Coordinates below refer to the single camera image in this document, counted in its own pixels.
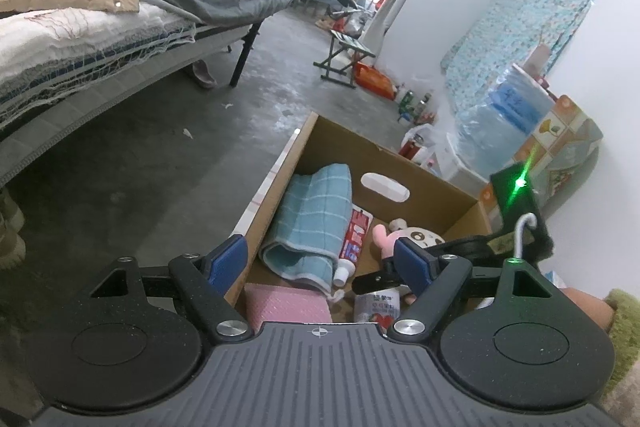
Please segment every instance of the blue label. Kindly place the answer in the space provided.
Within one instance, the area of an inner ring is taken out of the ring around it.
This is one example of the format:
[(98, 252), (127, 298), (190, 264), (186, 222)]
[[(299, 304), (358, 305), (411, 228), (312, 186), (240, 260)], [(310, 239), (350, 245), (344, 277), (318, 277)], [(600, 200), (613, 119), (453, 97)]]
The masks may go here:
[(491, 91), (489, 99), (505, 120), (524, 134), (530, 134), (544, 116), (508, 84)]

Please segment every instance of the silver screw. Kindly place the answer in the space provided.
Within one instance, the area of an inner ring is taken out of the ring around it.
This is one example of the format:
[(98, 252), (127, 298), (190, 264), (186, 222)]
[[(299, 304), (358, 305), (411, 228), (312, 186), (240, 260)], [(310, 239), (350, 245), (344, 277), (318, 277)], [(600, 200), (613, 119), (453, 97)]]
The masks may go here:
[(403, 319), (394, 324), (394, 330), (402, 335), (420, 335), (425, 328), (424, 324), (415, 319)]
[(249, 326), (242, 321), (224, 321), (216, 326), (216, 331), (223, 337), (239, 337), (248, 330)]

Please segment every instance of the blue gripper pad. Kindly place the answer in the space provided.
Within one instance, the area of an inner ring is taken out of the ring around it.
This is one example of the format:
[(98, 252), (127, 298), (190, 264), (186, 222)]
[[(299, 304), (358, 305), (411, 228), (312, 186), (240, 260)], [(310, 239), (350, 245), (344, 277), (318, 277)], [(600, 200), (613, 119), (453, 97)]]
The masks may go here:
[(203, 259), (200, 270), (213, 289), (224, 296), (240, 277), (248, 259), (246, 239), (236, 233)]
[(438, 260), (407, 237), (394, 245), (394, 266), (404, 283), (419, 297), (438, 276)]

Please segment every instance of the blue towel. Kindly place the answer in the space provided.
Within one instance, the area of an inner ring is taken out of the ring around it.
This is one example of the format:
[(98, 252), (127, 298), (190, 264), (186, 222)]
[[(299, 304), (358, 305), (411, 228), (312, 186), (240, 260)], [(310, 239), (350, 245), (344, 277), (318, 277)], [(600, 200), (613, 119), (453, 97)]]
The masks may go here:
[(347, 165), (328, 165), (312, 176), (294, 174), (262, 243), (260, 258), (282, 278), (330, 296), (350, 219)]

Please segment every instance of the grey floor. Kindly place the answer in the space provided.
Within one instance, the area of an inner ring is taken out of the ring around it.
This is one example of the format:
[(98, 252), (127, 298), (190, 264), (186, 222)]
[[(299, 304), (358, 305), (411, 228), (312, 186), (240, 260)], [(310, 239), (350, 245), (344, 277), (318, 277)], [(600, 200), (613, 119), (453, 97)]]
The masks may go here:
[[(223, 241), (309, 112), (399, 145), (393, 103), (320, 80), (312, 62), (326, 56), (329, 38), (311, 20), (291, 9), (267, 20), (236, 89), (206, 92), (171, 75), (9, 184), (27, 218), (27, 258), (0, 271), (0, 407), (25, 416), (39, 407), (24, 371), (25, 331), (116, 257), (164, 264)], [(207, 60), (225, 83), (240, 49)]]

